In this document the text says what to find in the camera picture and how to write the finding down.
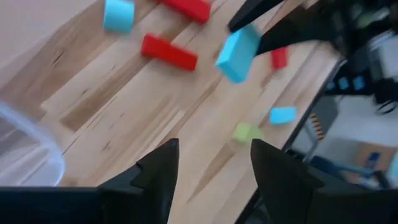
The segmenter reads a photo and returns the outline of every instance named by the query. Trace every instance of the small red block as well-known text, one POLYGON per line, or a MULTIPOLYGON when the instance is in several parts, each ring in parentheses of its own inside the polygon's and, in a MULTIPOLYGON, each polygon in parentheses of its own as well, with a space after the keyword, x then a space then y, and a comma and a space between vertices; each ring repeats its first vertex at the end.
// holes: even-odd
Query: small red block
POLYGON ((194 53, 172 45, 152 34, 145 35, 141 53, 191 71, 195 69, 198 60, 198 56, 194 53))
POLYGON ((210 17, 211 5, 201 0, 157 0, 199 23, 206 23, 210 17))
POLYGON ((288 52, 287 47, 281 47, 271 51, 272 68, 279 70, 287 66, 288 52))

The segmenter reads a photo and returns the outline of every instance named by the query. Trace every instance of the transparent bowl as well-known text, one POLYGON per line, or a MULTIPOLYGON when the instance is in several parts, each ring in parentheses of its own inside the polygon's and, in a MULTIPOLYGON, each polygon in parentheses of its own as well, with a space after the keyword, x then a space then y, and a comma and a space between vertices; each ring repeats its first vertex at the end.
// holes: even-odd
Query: transparent bowl
POLYGON ((54 138, 0 102, 0 186, 56 186, 64 172, 54 138))

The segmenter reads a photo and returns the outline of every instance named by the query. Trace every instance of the wood grain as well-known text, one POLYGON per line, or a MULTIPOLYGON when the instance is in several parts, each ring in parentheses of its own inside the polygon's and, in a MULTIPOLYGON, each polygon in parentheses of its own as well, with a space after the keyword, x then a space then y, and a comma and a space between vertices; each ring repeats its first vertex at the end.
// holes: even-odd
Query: wood grain
MULTIPOLYGON (((62 26, 1 93, 17 105, 29 102, 55 133, 67 168, 61 185, 99 185, 179 138, 170 223, 233 223, 256 188, 249 146, 231 140, 235 126, 259 126, 265 141, 281 147, 337 61, 323 44, 296 44, 287 68, 273 72, 269 54, 262 54, 247 81, 230 83, 214 63, 243 2, 212 1, 210 20, 201 26, 162 4, 136 0, 133 31, 118 36, 102 30, 103 2, 96 1, 62 26), (141 57, 149 32, 198 54, 197 69, 141 57), (273 106, 296 106, 297 120, 271 126, 273 106)), ((299 3, 283 2, 254 25, 264 31, 299 3)))

